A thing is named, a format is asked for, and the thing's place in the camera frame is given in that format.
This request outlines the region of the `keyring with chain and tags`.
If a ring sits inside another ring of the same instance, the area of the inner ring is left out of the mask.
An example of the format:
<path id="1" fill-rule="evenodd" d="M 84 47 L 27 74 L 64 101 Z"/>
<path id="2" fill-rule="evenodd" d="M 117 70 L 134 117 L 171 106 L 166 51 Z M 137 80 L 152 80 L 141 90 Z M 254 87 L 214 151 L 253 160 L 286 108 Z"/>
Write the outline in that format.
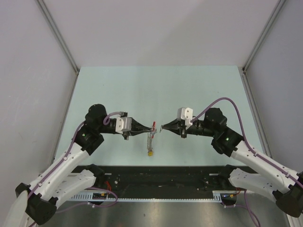
<path id="1" fill-rule="evenodd" d="M 148 137 L 147 137 L 147 155 L 149 157 L 152 157 L 154 153 L 152 142 L 156 133 L 157 133 L 156 122 L 154 121 L 151 127 L 151 131 L 148 133 Z"/>

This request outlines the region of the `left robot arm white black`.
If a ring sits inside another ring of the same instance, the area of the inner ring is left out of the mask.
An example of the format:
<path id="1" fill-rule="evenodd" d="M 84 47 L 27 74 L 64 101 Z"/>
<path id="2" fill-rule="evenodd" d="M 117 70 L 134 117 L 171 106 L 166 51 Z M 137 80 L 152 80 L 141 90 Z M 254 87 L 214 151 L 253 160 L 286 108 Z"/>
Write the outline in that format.
<path id="1" fill-rule="evenodd" d="M 66 151 L 31 183 L 20 183 L 16 187 L 16 196 L 23 192 L 27 195 L 20 225 L 26 226 L 26 218 L 32 219 L 31 226 L 43 225 L 71 196 L 87 188 L 99 189 L 104 185 L 104 172 L 95 164 L 89 165 L 76 178 L 68 179 L 72 170 L 104 142 L 103 134 L 121 135 L 127 140 L 130 136 L 153 131 L 153 127 L 142 125 L 127 112 L 107 113 L 102 104 L 92 105 Z"/>

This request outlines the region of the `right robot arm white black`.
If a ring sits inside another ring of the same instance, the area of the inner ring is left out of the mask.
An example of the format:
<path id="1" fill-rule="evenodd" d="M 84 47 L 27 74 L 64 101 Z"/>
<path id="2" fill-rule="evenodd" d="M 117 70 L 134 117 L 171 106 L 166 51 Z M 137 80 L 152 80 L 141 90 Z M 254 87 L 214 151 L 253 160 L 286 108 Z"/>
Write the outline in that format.
<path id="1" fill-rule="evenodd" d="M 244 135 L 227 126 L 227 118 L 219 108 L 210 108 L 203 120 L 195 120 L 193 109 L 182 107 L 178 109 L 177 118 L 162 125 L 161 129 L 184 139 L 187 135 L 211 137 L 211 145 L 217 153 L 240 161 L 254 170 L 253 174 L 249 174 L 226 165 L 218 178 L 222 189 L 247 189 L 267 197 L 289 216 L 298 218 L 302 215 L 303 174 L 255 150 Z"/>

